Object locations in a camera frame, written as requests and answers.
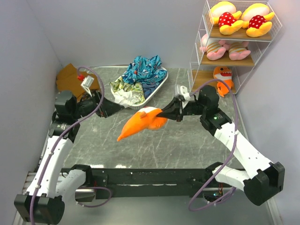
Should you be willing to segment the orange whale plush toy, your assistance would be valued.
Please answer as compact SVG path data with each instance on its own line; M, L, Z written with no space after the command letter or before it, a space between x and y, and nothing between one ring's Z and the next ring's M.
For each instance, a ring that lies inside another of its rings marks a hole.
M124 125L117 141L137 134L144 129L158 130L168 121L167 118L158 117L162 110L155 107L144 107L138 110Z

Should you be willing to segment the orange fox plush toy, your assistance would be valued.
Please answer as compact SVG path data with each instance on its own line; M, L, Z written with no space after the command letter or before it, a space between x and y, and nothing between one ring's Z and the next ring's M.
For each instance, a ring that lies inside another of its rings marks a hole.
M228 67L218 66L213 71L213 78L222 80L230 89L234 86L232 75L233 73ZM222 82L217 82L217 91L221 97L229 93L229 89Z

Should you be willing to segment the pink pig plush striped shirt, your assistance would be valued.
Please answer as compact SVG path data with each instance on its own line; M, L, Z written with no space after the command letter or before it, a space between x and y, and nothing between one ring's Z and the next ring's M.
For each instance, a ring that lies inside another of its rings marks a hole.
M226 52L226 48L224 47L225 43L225 40L212 39L205 34L201 38L200 49L206 53L209 60L218 60L223 57Z

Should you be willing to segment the yellow plush red dotted dress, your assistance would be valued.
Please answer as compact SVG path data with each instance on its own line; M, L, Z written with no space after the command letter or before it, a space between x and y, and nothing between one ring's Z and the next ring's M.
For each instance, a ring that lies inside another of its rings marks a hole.
M242 27L246 29L246 35L257 38L267 34L272 28L274 12L263 3L254 3L249 6L241 15Z

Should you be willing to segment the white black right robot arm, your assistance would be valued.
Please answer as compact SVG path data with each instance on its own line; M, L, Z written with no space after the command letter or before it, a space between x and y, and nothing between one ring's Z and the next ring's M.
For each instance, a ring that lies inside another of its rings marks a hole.
M231 191L205 195L205 199L218 204L239 189L251 203L260 206L283 190L284 166L280 162L273 163L243 136L237 123L218 107L219 95L214 87L202 86L198 96L188 93L185 86L178 85L175 90L172 101L157 116L179 122L184 116L198 115L203 128L230 150L225 162L206 168L205 182L193 200L208 185L227 184L232 187Z

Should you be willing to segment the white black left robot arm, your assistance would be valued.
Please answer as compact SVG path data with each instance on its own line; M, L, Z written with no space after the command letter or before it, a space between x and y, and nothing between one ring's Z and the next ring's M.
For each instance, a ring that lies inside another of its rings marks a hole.
M107 118L124 109L98 90L84 94L80 101L71 91L61 91L54 107L43 159L25 193L18 194L14 201L23 221L31 224L57 225L67 201L74 199L78 188L96 188L89 165L72 166L59 181L64 160L73 147L82 119L93 114Z

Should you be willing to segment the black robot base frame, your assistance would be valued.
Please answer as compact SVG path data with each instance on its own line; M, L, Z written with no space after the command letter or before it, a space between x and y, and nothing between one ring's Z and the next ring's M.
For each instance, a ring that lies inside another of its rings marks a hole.
M84 183L76 190L78 202L91 202L109 197L190 196L210 177L208 169L104 169L88 165L74 165L62 169L58 183L71 171L86 174Z

